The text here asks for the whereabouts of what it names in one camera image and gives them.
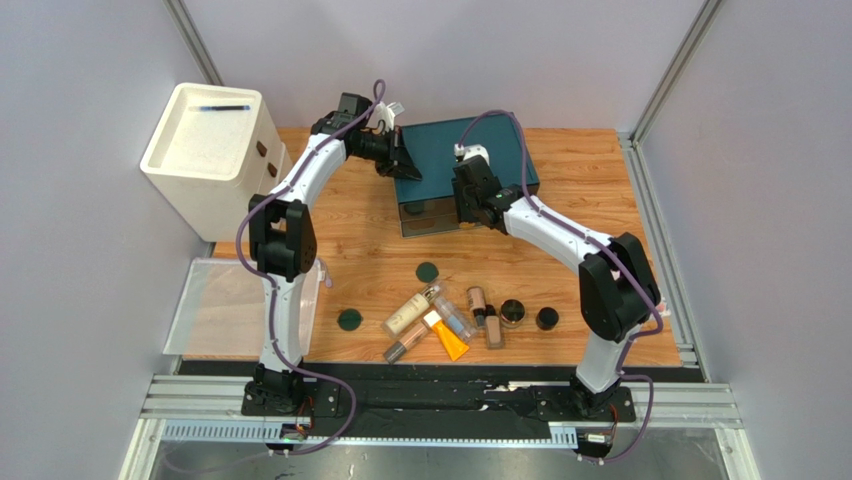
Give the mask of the clear bottle blue liquid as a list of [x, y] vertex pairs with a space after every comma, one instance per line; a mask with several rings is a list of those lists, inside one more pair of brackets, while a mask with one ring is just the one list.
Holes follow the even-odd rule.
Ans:
[[469, 344], [475, 337], [477, 330], [466, 315], [450, 300], [439, 296], [434, 300], [434, 308], [444, 320], [446, 325], [465, 344]]

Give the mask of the beige foundation bottle black cap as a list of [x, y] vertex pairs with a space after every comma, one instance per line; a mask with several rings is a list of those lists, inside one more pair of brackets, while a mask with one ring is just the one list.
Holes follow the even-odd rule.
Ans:
[[496, 308], [491, 304], [487, 304], [485, 308], [485, 342], [489, 350], [502, 349], [505, 346], [501, 320]]

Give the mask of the cream lotion bottle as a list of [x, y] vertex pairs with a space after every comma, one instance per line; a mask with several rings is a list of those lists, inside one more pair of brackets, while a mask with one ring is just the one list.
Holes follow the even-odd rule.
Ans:
[[424, 286], [382, 323], [383, 331], [390, 338], [399, 337], [433, 305], [443, 290], [444, 285], [438, 280]]

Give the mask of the orange tube white cap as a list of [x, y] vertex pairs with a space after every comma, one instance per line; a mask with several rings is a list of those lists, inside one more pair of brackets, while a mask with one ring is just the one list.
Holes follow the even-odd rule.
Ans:
[[434, 310], [429, 311], [424, 316], [423, 321], [438, 337], [451, 361], [458, 361], [469, 351], [469, 346], [446, 325], [438, 312]]

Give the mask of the pink foundation tube silver cap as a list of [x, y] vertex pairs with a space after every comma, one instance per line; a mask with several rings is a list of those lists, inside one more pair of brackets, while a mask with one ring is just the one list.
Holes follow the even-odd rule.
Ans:
[[416, 347], [430, 332], [430, 328], [425, 323], [419, 322], [415, 324], [384, 352], [383, 357], [385, 361], [390, 365], [395, 364]]

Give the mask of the rose gold foundation bottle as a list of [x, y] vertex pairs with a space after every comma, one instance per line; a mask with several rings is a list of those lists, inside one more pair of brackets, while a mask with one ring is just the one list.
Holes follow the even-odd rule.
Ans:
[[486, 300], [484, 290], [480, 286], [472, 286], [466, 290], [468, 308], [473, 315], [476, 327], [485, 327]]

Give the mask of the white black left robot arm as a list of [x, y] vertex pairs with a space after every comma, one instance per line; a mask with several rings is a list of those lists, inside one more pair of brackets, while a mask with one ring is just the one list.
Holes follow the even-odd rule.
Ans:
[[240, 259], [263, 281], [268, 319], [260, 360], [244, 390], [246, 416], [291, 415], [306, 401], [302, 296], [318, 249], [311, 210], [331, 176], [355, 156], [373, 161], [383, 177], [422, 178], [392, 121], [382, 121], [379, 132], [368, 128], [381, 103], [380, 91], [372, 99], [342, 94], [337, 109], [312, 126], [307, 147], [287, 176], [249, 202], [237, 237], [249, 240], [250, 253]]

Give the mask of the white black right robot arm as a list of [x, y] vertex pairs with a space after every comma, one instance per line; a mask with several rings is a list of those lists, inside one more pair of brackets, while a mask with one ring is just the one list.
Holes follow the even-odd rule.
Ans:
[[658, 284], [640, 240], [586, 228], [545, 205], [523, 185], [500, 183], [488, 161], [467, 154], [453, 167], [461, 209], [483, 226], [524, 240], [567, 266], [579, 280], [581, 315], [590, 330], [570, 380], [569, 404], [583, 417], [607, 409], [643, 325], [663, 327]]

